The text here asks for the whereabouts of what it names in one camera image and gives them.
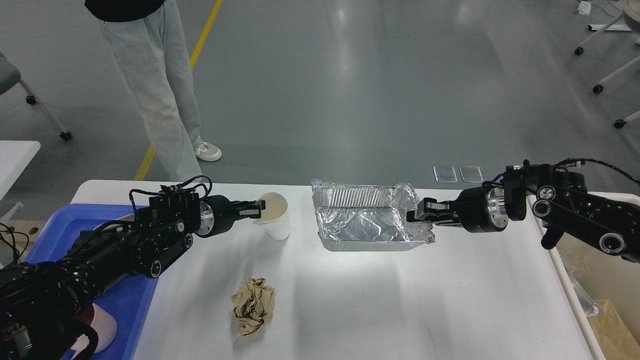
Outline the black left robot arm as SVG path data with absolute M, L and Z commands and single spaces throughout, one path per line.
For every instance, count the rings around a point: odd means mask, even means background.
M 193 177 L 147 193 L 130 220 L 112 219 L 81 231 L 55 261 L 13 263 L 1 269 L 1 358 L 59 360 L 78 337 L 88 344 L 78 360 L 98 350 L 99 334 L 81 316 L 128 276 L 158 278 L 192 248 L 194 237 L 229 231 L 236 221 L 260 219 L 263 199 L 231 201 L 212 195 L 213 183 Z

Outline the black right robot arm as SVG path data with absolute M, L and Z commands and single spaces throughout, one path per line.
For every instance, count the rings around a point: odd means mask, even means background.
M 525 160 L 509 165 L 494 180 L 464 189 L 454 200 L 423 198 L 406 220 L 462 227 L 470 233 L 501 232 L 509 221 L 526 218 L 526 198 L 534 196 L 531 212 L 545 228 L 544 249 L 554 249 L 568 234 L 606 255 L 638 264 L 640 208 L 589 193 L 585 176 L 573 171 L 588 162 L 567 158 L 555 164 Z

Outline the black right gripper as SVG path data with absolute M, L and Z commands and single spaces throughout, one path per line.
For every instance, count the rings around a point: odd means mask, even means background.
M 470 233 L 501 232 L 509 223 L 505 192 L 500 187 L 482 186 L 465 189 L 455 201 L 438 202 L 435 198 L 425 197 L 415 210 L 407 211 L 406 221 L 463 227 Z

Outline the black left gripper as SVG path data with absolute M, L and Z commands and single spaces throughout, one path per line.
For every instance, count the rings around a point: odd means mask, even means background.
M 199 228 L 195 231 L 202 239 L 223 234 L 242 219 L 262 219 L 266 209 L 263 199 L 252 201 L 229 200 L 222 194 L 208 196 L 199 201 Z

